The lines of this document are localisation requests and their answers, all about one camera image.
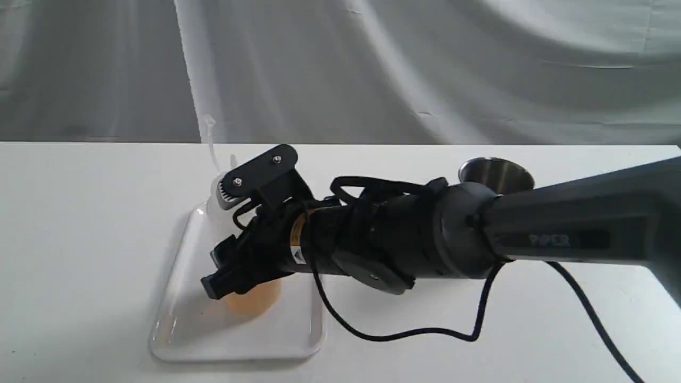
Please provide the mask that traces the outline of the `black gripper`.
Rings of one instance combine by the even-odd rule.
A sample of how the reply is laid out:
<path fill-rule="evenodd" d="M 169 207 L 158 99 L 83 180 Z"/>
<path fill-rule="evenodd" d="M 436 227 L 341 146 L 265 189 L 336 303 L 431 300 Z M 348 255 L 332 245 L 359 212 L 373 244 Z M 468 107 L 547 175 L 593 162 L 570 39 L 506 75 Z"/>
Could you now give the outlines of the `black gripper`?
<path fill-rule="evenodd" d="M 210 252 L 217 270 L 201 278 L 207 297 L 246 294 L 255 286 L 295 272 L 310 273 L 304 250 L 311 249 L 308 218 L 314 211 L 336 208 L 338 198 L 313 198 L 295 170 L 298 154 L 291 145 L 277 145 L 219 180 L 219 196 L 241 230 Z"/>

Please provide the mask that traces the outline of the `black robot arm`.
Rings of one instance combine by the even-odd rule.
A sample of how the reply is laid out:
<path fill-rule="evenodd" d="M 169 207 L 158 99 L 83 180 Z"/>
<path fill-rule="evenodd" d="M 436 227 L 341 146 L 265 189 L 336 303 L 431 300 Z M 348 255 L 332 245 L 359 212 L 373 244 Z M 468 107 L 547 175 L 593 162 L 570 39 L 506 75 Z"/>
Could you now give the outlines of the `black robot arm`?
<path fill-rule="evenodd" d="M 211 299 L 313 272 L 402 294 L 417 279 L 484 279 L 513 260 L 640 265 L 679 303 L 679 158 L 501 195 L 486 185 L 340 176 L 314 199 L 278 145 L 227 172 L 242 233 L 211 252 Z"/>

